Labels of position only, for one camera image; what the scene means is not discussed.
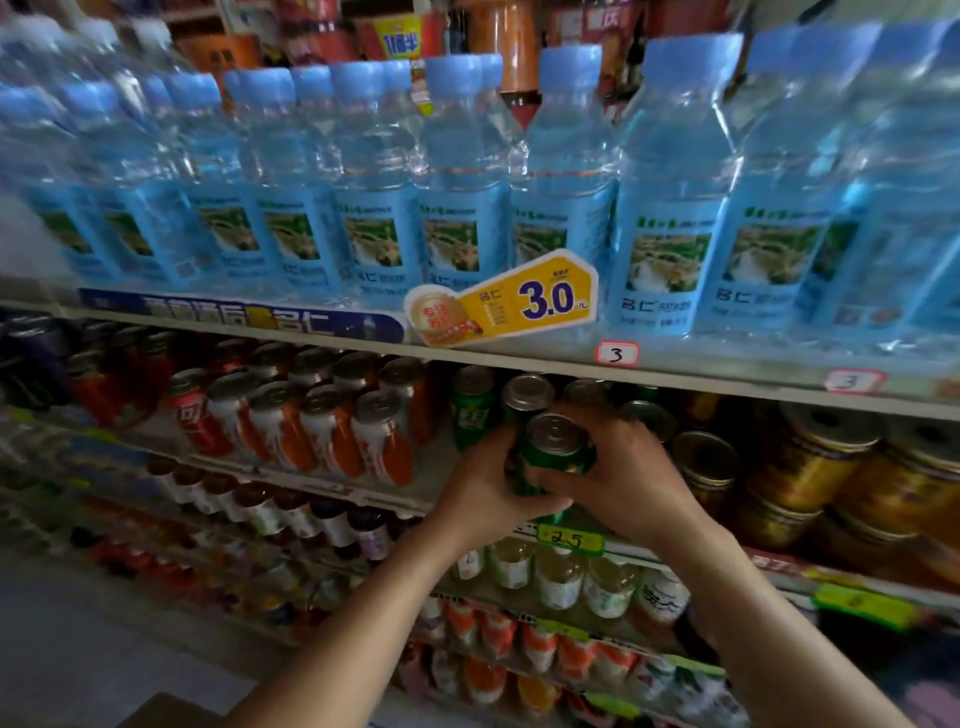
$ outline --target left hand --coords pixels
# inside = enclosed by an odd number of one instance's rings
[[[424,520],[422,526],[437,533],[451,561],[510,536],[521,523],[573,503],[553,493],[518,496],[510,489],[503,464],[516,432],[516,425],[503,425],[466,450]]]

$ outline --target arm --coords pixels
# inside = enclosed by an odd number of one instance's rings
[[[707,515],[646,427],[565,403],[553,409],[588,431],[597,464],[587,475],[537,470],[539,485],[651,548],[680,577],[755,725],[912,725]]]
[[[228,715],[226,728],[362,728],[393,674],[420,611],[464,553],[505,538],[570,499],[515,496],[503,477],[516,429],[505,427],[461,458],[436,506],[276,677]]]

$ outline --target number 3 label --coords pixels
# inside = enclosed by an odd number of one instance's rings
[[[640,360],[640,346],[635,341],[601,341],[594,352],[598,364],[635,367]]]
[[[878,391],[886,380],[876,369],[833,369],[824,376],[824,389],[835,395],[865,395]]]

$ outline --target green can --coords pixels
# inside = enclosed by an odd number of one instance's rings
[[[545,376],[517,375],[507,382],[500,395],[503,421],[527,423],[534,415],[553,404],[556,396],[553,384]]]
[[[493,371],[477,364],[463,367],[453,376],[453,440],[464,450],[483,439],[493,424],[491,410]]]
[[[520,437],[522,472],[516,492],[537,496],[542,489],[527,479],[527,467],[550,468],[565,473],[582,473],[587,464],[587,437],[570,418],[553,412],[534,417]],[[541,523],[560,523],[563,513],[538,519]]]

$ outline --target plastic water bottle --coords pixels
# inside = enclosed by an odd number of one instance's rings
[[[423,130],[423,116],[414,104],[410,91],[413,89],[413,77],[410,75],[410,62],[407,60],[383,61],[383,80],[387,86],[386,113],[411,133],[420,138]]]
[[[872,124],[916,88],[949,25],[944,20],[883,26],[866,65],[850,85],[854,124]]]
[[[786,61],[799,30],[799,26],[784,25],[761,31],[751,40],[744,68],[747,79],[727,104],[727,116],[738,139],[765,109],[786,94]]]
[[[331,139],[338,167],[332,176],[364,299],[401,308],[426,282],[420,203],[410,168],[416,140],[384,109],[383,64],[330,67],[340,115]]]
[[[93,199],[155,289],[203,290],[219,273],[210,232],[183,194],[170,149],[120,108],[107,82],[64,86],[63,99],[96,168]]]
[[[79,55],[97,70],[101,78],[117,87],[131,115],[147,116],[149,106],[144,85],[154,74],[127,53],[109,20],[89,17],[77,23],[77,30],[86,41],[86,47]]]
[[[608,322],[638,336],[690,332],[740,171],[721,108],[740,34],[658,38],[620,137]]]
[[[514,265],[566,248],[603,267],[618,150],[596,94],[602,58],[599,45],[540,52],[543,103],[510,155]]]
[[[243,78],[256,106],[248,133],[254,194],[276,239],[283,275],[303,298],[340,296],[351,270],[326,180],[332,155],[298,113],[290,71],[263,68]]]
[[[333,131],[337,118],[337,104],[333,100],[333,82],[325,65],[304,65],[291,68],[300,115],[324,136]]]
[[[77,140],[56,122],[37,88],[0,90],[0,158],[14,189],[37,214],[70,269],[85,283],[122,282],[130,251],[77,176]]]
[[[246,294],[263,298],[286,288],[276,241],[248,183],[241,129],[224,112],[208,73],[167,77],[179,112],[180,143],[190,176],[187,197],[213,233],[227,275]]]
[[[193,63],[174,48],[167,24],[156,17],[135,18],[133,32],[143,50],[143,60],[156,73],[194,73]]]
[[[481,109],[500,130],[507,143],[513,146],[523,138],[523,127],[507,108],[500,95],[503,80],[503,58],[499,53],[484,53],[480,56],[483,67],[483,90],[480,91]]]
[[[914,91],[849,153],[862,213],[825,244],[809,282],[822,338],[892,349],[918,323],[956,331],[960,245],[960,26]]]
[[[879,33],[875,23],[805,26],[787,61],[786,95],[741,146],[733,193],[697,312],[703,331],[783,333],[844,194],[837,148],[844,94]]]
[[[478,56],[426,60],[433,113],[415,169],[430,282],[459,291],[508,265],[506,141],[480,109]]]

